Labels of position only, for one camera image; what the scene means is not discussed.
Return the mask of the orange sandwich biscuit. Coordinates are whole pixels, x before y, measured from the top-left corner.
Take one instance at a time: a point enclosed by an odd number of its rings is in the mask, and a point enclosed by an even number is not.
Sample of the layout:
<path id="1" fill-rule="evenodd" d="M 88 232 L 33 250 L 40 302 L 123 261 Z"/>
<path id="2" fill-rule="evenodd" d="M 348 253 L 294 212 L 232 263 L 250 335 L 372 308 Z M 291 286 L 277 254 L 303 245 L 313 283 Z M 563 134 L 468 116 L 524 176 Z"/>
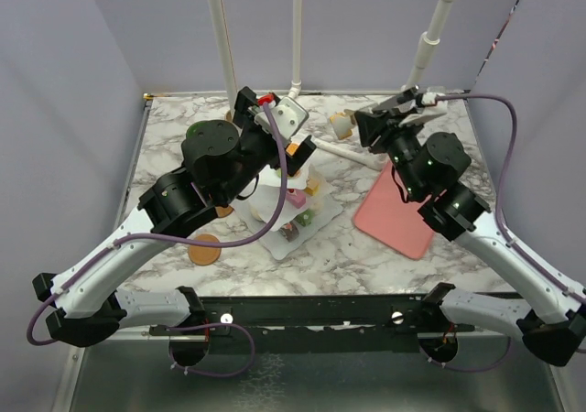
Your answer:
<path id="1" fill-rule="evenodd" d="M 290 143 L 286 148 L 286 153 L 290 156 L 293 156 L 297 151 L 299 144 L 297 143 Z"/>

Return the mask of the yellow rectangular biscuit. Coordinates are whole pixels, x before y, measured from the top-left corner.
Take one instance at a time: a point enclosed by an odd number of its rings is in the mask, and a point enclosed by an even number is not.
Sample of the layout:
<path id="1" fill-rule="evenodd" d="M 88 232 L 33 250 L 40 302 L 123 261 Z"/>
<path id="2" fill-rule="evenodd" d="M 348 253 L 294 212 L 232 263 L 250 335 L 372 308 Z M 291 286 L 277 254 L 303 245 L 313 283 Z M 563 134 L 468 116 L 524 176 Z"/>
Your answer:
<path id="1" fill-rule="evenodd" d="M 354 128 L 353 117 L 348 114 L 337 113 L 330 117 L 332 128 L 338 134 L 347 133 Z"/>

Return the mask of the pink cake slice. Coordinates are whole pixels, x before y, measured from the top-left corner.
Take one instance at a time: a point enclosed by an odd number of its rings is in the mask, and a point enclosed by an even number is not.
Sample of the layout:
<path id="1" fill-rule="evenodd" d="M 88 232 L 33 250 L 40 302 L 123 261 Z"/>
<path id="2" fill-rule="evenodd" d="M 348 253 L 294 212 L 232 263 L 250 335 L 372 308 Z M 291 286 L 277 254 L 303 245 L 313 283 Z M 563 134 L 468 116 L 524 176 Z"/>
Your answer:
<path id="1" fill-rule="evenodd" d="M 307 196 L 303 190 L 288 189 L 286 199 L 296 209 L 303 207 L 307 202 Z"/>

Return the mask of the yellow sponge cake square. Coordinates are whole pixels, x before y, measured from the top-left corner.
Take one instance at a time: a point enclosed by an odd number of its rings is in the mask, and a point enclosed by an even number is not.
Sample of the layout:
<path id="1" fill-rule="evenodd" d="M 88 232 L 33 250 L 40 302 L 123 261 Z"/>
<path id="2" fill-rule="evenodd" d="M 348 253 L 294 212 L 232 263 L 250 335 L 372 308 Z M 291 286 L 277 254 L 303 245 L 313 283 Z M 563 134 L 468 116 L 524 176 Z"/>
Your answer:
<path id="1" fill-rule="evenodd" d="M 319 192 L 319 190 L 320 190 L 320 181 L 318 179 L 308 178 L 304 192 L 307 195 L 313 197 Z"/>

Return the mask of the pink serving tray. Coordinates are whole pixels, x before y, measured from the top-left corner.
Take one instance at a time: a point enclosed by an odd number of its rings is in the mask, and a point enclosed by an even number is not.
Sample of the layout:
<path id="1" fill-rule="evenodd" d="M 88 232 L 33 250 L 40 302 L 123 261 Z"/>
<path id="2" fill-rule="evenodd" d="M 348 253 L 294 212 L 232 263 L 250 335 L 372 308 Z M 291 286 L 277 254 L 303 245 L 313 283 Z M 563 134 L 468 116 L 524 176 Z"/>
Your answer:
<path id="1" fill-rule="evenodd" d="M 418 203 L 404 203 L 388 162 L 353 216 L 361 232 L 401 255 L 418 260 L 429 249 L 434 232 L 418 214 Z"/>

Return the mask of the green swiss roll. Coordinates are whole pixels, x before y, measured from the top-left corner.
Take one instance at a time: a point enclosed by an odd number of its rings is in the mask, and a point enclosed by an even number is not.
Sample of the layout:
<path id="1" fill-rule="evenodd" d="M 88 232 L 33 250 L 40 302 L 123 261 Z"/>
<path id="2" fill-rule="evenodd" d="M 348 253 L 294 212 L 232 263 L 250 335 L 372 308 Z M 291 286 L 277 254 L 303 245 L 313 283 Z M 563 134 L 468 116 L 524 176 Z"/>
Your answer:
<path id="1" fill-rule="evenodd" d="M 302 227 L 307 227 L 312 224 L 315 213 L 312 210 L 305 210 L 296 216 L 295 221 Z"/>

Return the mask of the three tier white stand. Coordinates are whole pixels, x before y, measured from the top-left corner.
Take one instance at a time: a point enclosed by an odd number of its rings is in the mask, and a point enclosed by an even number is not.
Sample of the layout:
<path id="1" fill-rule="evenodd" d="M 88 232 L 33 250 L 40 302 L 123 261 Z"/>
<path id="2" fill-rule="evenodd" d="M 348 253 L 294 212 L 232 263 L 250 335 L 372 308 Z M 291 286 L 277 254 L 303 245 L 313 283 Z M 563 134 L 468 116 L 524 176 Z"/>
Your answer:
<path id="1" fill-rule="evenodd" d="M 251 232 L 258 232 L 273 217 L 280 181 L 278 168 L 265 167 L 258 179 L 246 187 L 244 198 L 232 202 L 237 216 Z M 331 192 L 331 185 L 307 161 L 293 177 L 288 178 L 283 209 L 271 229 L 260 238 L 260 244 L 274 259 L 286 258 L 342 213 L 341 204 Z"/>

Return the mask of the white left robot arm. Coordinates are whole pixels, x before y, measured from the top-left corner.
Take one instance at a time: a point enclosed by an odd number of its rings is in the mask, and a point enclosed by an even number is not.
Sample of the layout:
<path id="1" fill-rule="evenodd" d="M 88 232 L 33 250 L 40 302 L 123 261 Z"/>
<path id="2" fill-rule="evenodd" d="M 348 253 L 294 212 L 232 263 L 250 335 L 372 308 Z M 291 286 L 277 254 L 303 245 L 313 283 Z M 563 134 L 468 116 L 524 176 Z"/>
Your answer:
<path id="1" fill-rule="evenodd" d="M 308 117 L 290 97 L 243 88 L 231 121 L 192 125 L 180 146 L 181 164 L 140 197 L 109 237 L 68 270 L 34 278 L 40 301 L 34 320 L 45 321 L 48 343 L 84 348 L 141 326 L 196 331 L 207 315 L 192 288 L 141 293 L 123 290 L 123 283 L 171 246 L 193 244 L 192 235 L 240 200 L 264 168 L 294 175 L 315 150 L 306 138 L 293 154 L 286 151 Z"/>

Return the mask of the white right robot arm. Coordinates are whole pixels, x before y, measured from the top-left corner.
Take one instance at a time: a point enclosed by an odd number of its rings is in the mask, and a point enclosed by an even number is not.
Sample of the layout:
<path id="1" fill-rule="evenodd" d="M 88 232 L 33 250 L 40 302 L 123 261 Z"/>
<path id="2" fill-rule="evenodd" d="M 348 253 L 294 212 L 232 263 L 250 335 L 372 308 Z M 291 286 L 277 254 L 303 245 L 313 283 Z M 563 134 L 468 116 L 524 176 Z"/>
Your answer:
<path id="1" fill-rule="evenodd" d="M 585 288 L 537 255 L 497 221 L 489 204 L 460 177 L 472 160 L 453 133 L 425 142 L 422 125 L 403 125 L 403 116 L 382 110 L 352 115 L 361 145 L 386 154 L 398 175 L 402 199 L 418 202 L 424 223 L 480 258 L 519 295 L 516 301 L 477 295 L 439 284 L 420 309 L 422 323 L 440 331 L 469 324 L 521 341 L 541 361 L 565 366 L 585 338 Z"/>

